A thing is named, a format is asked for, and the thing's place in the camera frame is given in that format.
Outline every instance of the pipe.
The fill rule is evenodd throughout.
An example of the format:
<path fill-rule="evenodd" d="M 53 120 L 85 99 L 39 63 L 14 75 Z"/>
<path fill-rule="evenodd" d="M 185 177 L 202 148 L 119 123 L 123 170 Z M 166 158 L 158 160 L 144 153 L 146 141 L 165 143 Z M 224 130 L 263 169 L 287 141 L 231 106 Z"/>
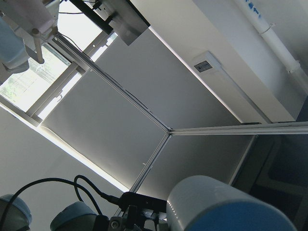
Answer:
<path fill-rule="evenodd" d="M 43 59 L 42 47 L 41 47 L 41 44 L 40 44 L 41 33 L 38 29 L 34 28 L 32 30 L 32 36 L 33 36 L 33 40 L 34 40 L 35 50 L 37 51 L 37 56 L 38 56 L 37 62 L 39 64 L 43 64 L 45 61 Z"/>
<path fill-rule="evenodd" d="M 268 46 L 276 54 L 279 60 L 285 66 L 289 74 L 296 73 L 293 77 L 298 81 L 299 85 L 308 93 L 307 75 L 301 70 L 299 61 L 295 60 L 292 54 L 285 47 L 280 38 L 271 28 L 271 25 L 262 17 L 258 9 L 250 0 L 233 0 L 240 8 L 243 14 L 247 17 L 249 22 L 255 27 L 259 35 L 266 41 Z"/>

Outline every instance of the aluminum frame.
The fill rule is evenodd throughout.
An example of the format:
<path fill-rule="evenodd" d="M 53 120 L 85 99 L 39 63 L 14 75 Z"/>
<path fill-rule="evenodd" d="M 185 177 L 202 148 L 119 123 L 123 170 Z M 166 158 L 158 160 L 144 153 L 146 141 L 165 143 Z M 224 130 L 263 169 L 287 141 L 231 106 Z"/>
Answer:
<path fill-rule="evenodd" d="M 109 38 L 109 35 L 105 32 L 101 32 L 84 50 L 84 53 L 92 56 L 102 45 L 104 45 Z M 57 41 L 50 42 L 51 46 L 56 47 Z M 82 68 L 84 73 L 88 67 L 80 67 L 80 61 L 77 60 L 71 62 L 66 70 L 53 82 L 53 84 L 41 95 L 41 97 L 26 111 L 26 114 L 30 117 L 40 114 L 41 111 L 57 97 L 62 88 L 77 74 L 77 69 Z"/>
<path fill-rule="evenodd" d="M 130 188 L 131 192 L 137 192 L 142 182 L 150 172 L 153 164 L 167 145 L 172 136 L 208 136 L 208 135 L 253 135 L 249 142 L 240 163 L 237 166 L 237 170 L 230 180 L 230 184 L 233 183 L 237 171 L 241 168 L 246 156 L 248 155 L 253 143 L 256 141 L 257 135 L 273 135 L 273 134 L 308 134 L 308 122 L 289 122 L 289 123 L 276 123 L 276 124 L 256 124 L 256 125 L 238 125 L 238 126 L 222 126 L 222 127 L 208 127 L 208 128 L 183 128 L 183 129 L 171 129 L 164 122 L 162 122 L 157 116 L 155 116 L 140 100 L 126 91 L 117 81 L 111 76 L 101 70 L 89 57 L 75 48 L 66 38 L 60 33 L 56 33 L 55 37 L 59 44 L 69 50 L 74 56 L 78 57 L 80 61 L 96 72 L 101 78 L 103 78 L 110 86 L 118 91 L 124 98 L 126 98 L 131 104 L 144 113 L 149 119 L 156 123 L 164 132 L 165 135 L 161 142 L 153 152 L 152 156 L 140 172 L 136 181 Z"/>

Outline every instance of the ceiling panel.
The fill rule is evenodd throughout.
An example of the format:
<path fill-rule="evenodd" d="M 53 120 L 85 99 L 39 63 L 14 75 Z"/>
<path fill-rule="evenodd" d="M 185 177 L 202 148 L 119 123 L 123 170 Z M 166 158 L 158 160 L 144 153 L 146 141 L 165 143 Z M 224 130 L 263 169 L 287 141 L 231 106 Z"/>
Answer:
<path fill-rule="evenodd" d="M 168 126 L 239 124 L 150 30 L 130 46 L 116 39 L 97 64 Z M 43 125 L 128 188 L 164 135 L 91 71 Z"/>
<path fill-rule="evenodd" d="M 117 39 L 97 64 L 172 128 L 239 124 L 150 30 Z"/>
<path fill-rule="evenodd" d="M 182 179 L 205 175 L 228 183 L 251 136 L 174 136 L 138 193 L 167 199 Z"/>
<path fill-rule="evenodd" d="M 164 132 L 94 72 L 43 123 L 130 188 Z"/>

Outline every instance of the window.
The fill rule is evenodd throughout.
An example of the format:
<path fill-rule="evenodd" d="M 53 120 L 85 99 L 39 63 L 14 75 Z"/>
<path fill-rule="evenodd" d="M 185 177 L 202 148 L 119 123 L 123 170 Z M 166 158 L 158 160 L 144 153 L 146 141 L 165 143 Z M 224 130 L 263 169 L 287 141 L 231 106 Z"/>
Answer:
<path fill-rule="evenodd" d="M 26 112 L 71 64 L 48 44 L 42 47 L 45 60 L 38 64 L 29 59 L 30 68 L 11 75 L 1 86 L 0 95 Z"/>
<path fill-rule="evenodd" d="M 59 11 L 80 12 L 70 1 L 63 1 Z M 58 28 L 60 33 L 72 39 L 93 61 L 117 37 L 116 33 L 108 36 L 102 32 L 84 14 L 59 14 Z M 44 120 L 88 69 L 56 41 L 45 44 L 42 53 L 44 64 L 38 64 L 30 58 L 27 71 L 11 75 L 0 86 L 0 102 L 6 106 L 9 104 L 9 108 L 32 124 Z"/>

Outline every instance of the white pipe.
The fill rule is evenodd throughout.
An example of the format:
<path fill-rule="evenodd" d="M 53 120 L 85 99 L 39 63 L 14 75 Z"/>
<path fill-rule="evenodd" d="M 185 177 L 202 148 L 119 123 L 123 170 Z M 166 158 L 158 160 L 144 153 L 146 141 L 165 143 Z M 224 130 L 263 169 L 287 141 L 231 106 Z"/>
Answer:
<path fill-rule="evenodd" d="M 277 55 L 289 73 L 300 68 L 300 64 L 294 59 L 276 33 L 271 29 L 271 26 L 261 16 L 258 9 L 250 0 L 234 0 L 249 22 L 255 27 L 258 33 L 266 41 L 269 47 Z"/>

